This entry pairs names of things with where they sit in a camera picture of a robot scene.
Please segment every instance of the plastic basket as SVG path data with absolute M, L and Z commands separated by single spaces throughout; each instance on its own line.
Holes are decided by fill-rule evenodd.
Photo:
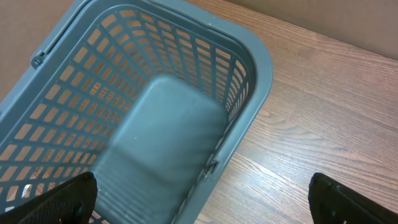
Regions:
M 171 220 L 193 223 L 272 84 L 269 53 L 252 32 L 183 1 L 75 1 L 31 64 L 0 104 L 0 212 L 90 170 L 145 85 L 165 74 L 228 112 L 211 162 Z

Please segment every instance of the black object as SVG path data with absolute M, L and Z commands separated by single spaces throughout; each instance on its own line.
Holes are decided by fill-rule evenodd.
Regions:
M 325 174 L 312 177 L 308 200 L 314 224 L 398 223 L 398 214 Z
M 29 202 L 0 215 L 0 223 L 87 224 L 97 198 L 91 172 L 82 173 Z

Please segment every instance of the gray basket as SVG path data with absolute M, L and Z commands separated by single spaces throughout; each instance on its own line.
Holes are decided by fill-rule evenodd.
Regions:
M 272 64 L 252 32 L 183 1 L 72 4 L 0 104 L 0 211 L 90 170 L 159 74 L 183 80 L 228 112 L 198 182 L 163 220 L 193 223 L 269 94 Z M 90 222 L 146 222 L 99 210 Z

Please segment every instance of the cardboard wall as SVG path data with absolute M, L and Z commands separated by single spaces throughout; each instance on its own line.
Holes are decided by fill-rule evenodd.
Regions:
M 398 60 L 396 0 L 229 0 Z
M 73 0 L 0 0 L 0 101 Z

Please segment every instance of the wood grain surface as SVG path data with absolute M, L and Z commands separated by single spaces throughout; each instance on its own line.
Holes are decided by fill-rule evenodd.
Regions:
M 71 2 L 0 3 L 0 99 Z M 258 35 L 275 76 L 196 224 L 311 223 L 314 172 L 398 212 L 398 61 L 222 0 L 192 3 Z

